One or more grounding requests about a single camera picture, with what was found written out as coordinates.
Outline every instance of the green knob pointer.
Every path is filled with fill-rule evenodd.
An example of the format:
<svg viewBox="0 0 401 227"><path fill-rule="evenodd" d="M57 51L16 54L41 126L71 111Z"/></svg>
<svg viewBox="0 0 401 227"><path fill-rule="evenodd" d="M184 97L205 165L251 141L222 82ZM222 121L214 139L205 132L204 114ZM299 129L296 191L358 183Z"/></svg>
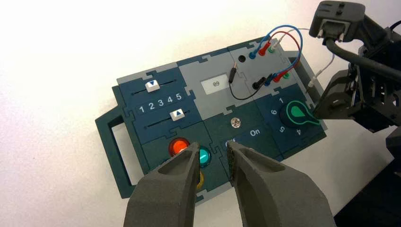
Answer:
<svg viewBox="0 0 401 227"><path fill-rule="evenodd" d="M307 123L320 125L319 120L313 117L308 107L297 100L293 100L283 106L280 110L280 119L286 126L291 128L296 128Z"/></svg>

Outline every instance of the blue wire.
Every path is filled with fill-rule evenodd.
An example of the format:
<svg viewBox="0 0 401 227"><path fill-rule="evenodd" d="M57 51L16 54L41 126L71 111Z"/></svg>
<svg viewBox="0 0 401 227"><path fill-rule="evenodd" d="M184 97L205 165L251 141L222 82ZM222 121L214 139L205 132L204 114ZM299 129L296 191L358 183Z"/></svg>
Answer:
<svg viewBox="0 0 401 227"><path fill-rule="evenodd" d="M303 39L302 39L302 34L301 34L301 32L298 30L298 28L295 27L295 26L292 26L292 25L280 25L280 26L275 27L273 30L271 30L269 33L267 33L267 35L261 40L261 42L259 43L258 48L256 48L254 51L252 51L252 52L249 53L249 57L250 57L251 59L255 58L255 57L256 57L256 53L257 53L257 52L260 50L260 48L262 47L262 43L265 42L265 41L267 41L268 39L270 39L270 34L271 34L272 32L274 32L275 30L281 28L281 27L290 27L290 28L294 29L294 30L298 33L299 38L301 39L301 46L300 46L300 48L299 48L298 56L295 58L295 61L293 61L293 62L291 63L291 65L288 66L287 68L285 68L284 70L281 70L281 71L279 71L279 72L274 73L274 74L273 74L273 78L276 77L278 74L280 74L280 73L282 73L282 72L284 72L284 71L290 69L291 67L293 67L293 66L295 65L295 63L298 61L298 59L301 58L301 52L302 52L302 47L303 47L303 45L304 45L304 41L303 41Z"/></svg>

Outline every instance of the white table surface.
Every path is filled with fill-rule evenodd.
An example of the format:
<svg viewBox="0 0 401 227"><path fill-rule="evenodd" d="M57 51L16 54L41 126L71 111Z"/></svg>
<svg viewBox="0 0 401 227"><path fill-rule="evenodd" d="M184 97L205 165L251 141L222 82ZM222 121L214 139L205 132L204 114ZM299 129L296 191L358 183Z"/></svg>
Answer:
<svg viewBox="0 0 401 227"><path fill-rule="evenodd" d="M128 199L120 198L95 125L116 106L116 78L277 25L309 27L318 2L1 1L0 226L122 226ZM399 0L359 2L381 26L401 19ZM330 54L303 33L317 72ZM347 64L336 58L319 78L323 87ZM372 134L353 121L325 123L327 138L284 163L307 173L335 214L392 160L384 139L394 128ZM234 190L197 206L194 222L241 227Z"/></svg>

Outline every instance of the round button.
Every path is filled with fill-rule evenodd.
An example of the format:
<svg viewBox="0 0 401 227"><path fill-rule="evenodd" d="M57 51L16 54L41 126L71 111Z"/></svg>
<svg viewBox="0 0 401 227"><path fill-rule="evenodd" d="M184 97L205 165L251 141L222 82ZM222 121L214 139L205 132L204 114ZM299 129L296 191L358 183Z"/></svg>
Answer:
<svg viewBox="0 0 401 227"><path fill-rule="evenodd" d="M199 171L199 182L196 185L196 189L200 190L205 183L205 176L203 175L202 171Z"/></svg>
<svg viewBox="0 0 401 227"><path fill-rule="evenodd" d="M320 125L306 105L300 101L293 100L283 105L280 110L280 119L286 126L296 128L304 124Z"/></svg>
<svg viewBox="0 0 401 227"><path fill-rule="evenodd" d="M199 164L201 167L205 167L209 165L211 159L211 155L209 149L206 147L200 147L199 149Z"/></svg>
<svg viewBox="0 0 401 227"><path fill-rule="evenodd" d="M180 153L182 150L187 148L189 146L189 142L185 138L176 138L170 142L168 145L168 152L170 153L170 156L174 156L178 153Z"/></svg>

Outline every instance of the red wire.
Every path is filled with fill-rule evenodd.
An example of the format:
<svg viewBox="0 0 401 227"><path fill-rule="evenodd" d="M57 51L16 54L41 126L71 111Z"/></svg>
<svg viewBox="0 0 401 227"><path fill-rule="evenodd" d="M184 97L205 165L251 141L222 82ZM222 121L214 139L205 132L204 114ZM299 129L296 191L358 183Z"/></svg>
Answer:
<svg viewBox="0 0 401 227"><path fill-rule="evenodd" d="M294 40L294 42L296 43L296 46L298 47L298 51L301 50L301 47L299 47L298 41L293 37L293 35L291 35L291 34L288 33L288 32L284 32L284 31L278 31L278 32L275 32L273 35L271 35L271 36L270 36L270 39L269 39L268 42L265 44L265 46L263 47L263 49L264 49L264 48L267 49L267 48L270 46L270 40L273 38L273 36L274 36L275 34L278 34L278 33L284 33L284 34L288 35L289 37L291 37L292 40ZM291 68L289 68L288 70L286 70L286 71L280 73L280 74L275 78L274 81L275 81L275 82L278 82L278 81L281 79L281 77L284 76L288 71L290 71L294 66L296 66L296 65L298 64L298 62L299 62L299 59L296 61L296 63L295 63Z"/></svg>

